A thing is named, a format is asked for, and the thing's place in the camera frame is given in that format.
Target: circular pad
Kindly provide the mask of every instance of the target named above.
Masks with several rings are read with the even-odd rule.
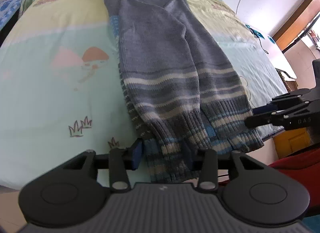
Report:
[[[20,192],[27,222],[46,228],[82,223],[103,207],[107,192],[97,181],[74,170],[45,174]]]
[[[260,183],[250,189],[250,196],[263,204],[277,204],[287,196],[287,191],[274,183]]]

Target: wooden door frame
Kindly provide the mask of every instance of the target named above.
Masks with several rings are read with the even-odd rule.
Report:
[[[320,0],[304,0],[286,23],[273,35],[274,41],[284,50],[320,12]]]

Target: white stripe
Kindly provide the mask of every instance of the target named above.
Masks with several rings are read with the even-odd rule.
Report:
[[[214,96],[210,96],[207,98],[201,98],[201,103],[210,103],[212,101],[216,101],[217,99],[230,99],[230,98],[234,98],[234,97],[241,96],[241,95],[245,95],[245,92],[238,91],[238,92],[234,92],[232,94],[223,94],[223,95],[215,94]]]
[[[227,149],[228,147],[230,147],[230,143],[229,142],[225,142],[223,141],[222,143],[219,144],[214,144],[213,145],[213,149],[218,152],[218,151],[225,151],[225,149]]]
[[[198,73],[196,71],[189,72],[186,74],[172,73],[156,79],[126,78],[123,80],[123,82],[125,85],[128,85],[128,84],[157,85],[166,80],[173,79],[173,78],[194,78],[194,77],[198,77]]]
[[[178,143],[167,143],[164,146],[161,146],[161,151],[163,154],[179,152],[180,146]]]
[[[213,122],[213,126],[214,127],[218,127],[218,126],[223,126],[225,124],[231,123],[232,121],[244,120],[245,118],[249,117],[250,115],[251,115],[250,112],[246,112],[246,113],[243,113],[243,114],[224,117],[224,118],[221,118],[221,119],[219,119],[217,121],[214,121]]]
[[[147,113],[143,114],[141,116],[141,118],[146,121],[153,120],[153,119],[169,119],[171,117],[179,115],[182,112],[190,112],[194,109],[199,109],[199,107],[200,107],[199,104],[183,105],[183,106],[176,107],[175,109],[173,109],[169,112],[166,112],[166,113],[162,113],[162,114],[151,111],[151,112],[147,112]]]
[[[193,144],[201,144],[206,138],[208,139],[208,134],[207,134],[207,131],[205,129],[199,131],[198,133],[195,133],[195,134],[189,136],[189,140]]]
[[[240,87],[241,85],[234,85],[234,86],[231,86],[231,87],[224,87],[224,88],[211,88],[211,89],[207,89],[205,91],[201,91],[200,94],[205,94],[205,93],[208,93],[208,92],[213,92],[213,91],[223,91],[223,90],[230,90],[230,89],[233,89],[233,88],[237,88],[237,87]]]
[[[209,68],[204,68],[204,69],[199,69],[198,74],[201,75],[203,73],[212,73],[212,74],[226,74],[230,72],[234,72],[235,70],[233,68],[228,68],[228,69],[209,69]]]
[[[178,101],[178,100],[181,100],[181,99],[192,99],[192,98],[199,98],[200,96],[199,95],[195,95],[195,96],[179,96],[179,97],[175,97],[169,101],[166,101],[164,103],[161,103],[161,104],[150,104],[150,103],[139,103],[139,104],[136,104],[136,107],[144,107],[144,106],[150,106],[150,107],[162,107],[162,106],[165,106],[165,105],[168,105],[172,102],[175,102],[175,101]]]

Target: black controller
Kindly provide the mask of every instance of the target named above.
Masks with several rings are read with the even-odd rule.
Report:
[[[299,220],[310,200],[305,187],[244,153],[192,150],[190,168],[201,170],[196,188],[131,188],[126,169],[137,169],[142,149],[138,139],[109,154],[88,150],[28,183],[19,195],[28,222],[20,232],[310,232]],[[97,172],[107,168],[104,188]],[[218,169],[228,169],[225,187]]]

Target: cartoon character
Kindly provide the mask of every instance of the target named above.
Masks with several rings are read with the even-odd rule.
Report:
[[[72,80],[69,71],[75,69],[75,67],[80,67],[83,72],[82,78],[75,81],[78,84],[82,84],[93,77],[97,69],[106,66],[108,59],[108,54],[97,47],[88,48],[81,58],[72,50],[61,46],[50,67],[56,76],[59,76],[70,85]]]
[[[83,83],[92,77],[97,69],[105,66],[108,59],[108,54],[103,50],[97,47],[88,48],[82,56],[82,60],[84,62],[82,69],[87,72],[87,75],[81,78],[78,82]]]

